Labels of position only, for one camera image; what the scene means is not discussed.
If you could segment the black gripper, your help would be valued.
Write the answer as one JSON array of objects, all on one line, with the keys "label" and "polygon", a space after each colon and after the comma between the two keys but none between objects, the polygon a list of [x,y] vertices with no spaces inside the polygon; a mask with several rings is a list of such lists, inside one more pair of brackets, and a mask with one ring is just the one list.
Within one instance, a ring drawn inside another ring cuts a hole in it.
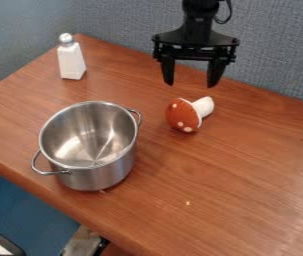
[{"label": "black gripper", "polygon": [[178,29],[153,36],[153,57],[161,61],[165,82],[174,85],[176,59],[210,61],[208,69],[208,87],[213,88],[222,78],[226,63],[237,59],[236,51],[240,40],[210,30],[210,38],[201,34],[185,36],[185,29]]}]

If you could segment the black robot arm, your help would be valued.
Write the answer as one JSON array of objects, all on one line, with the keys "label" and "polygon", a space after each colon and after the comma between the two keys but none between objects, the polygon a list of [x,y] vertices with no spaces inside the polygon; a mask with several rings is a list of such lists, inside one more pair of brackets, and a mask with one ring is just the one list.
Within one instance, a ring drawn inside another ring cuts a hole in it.
[{"label": "black robot arm", "polygon": [[173,31],[153,35],[153,57],[161,63],[165,82],[173,86],[176,61],[208,62],[208,87],[214,87],[224,76],[226,67],[237,59],[240,40],[213,30],[213,22],[226,24],[217,17],[221,3],[226,2],[233,11],[232,0],[182,0],[184,24]]}]

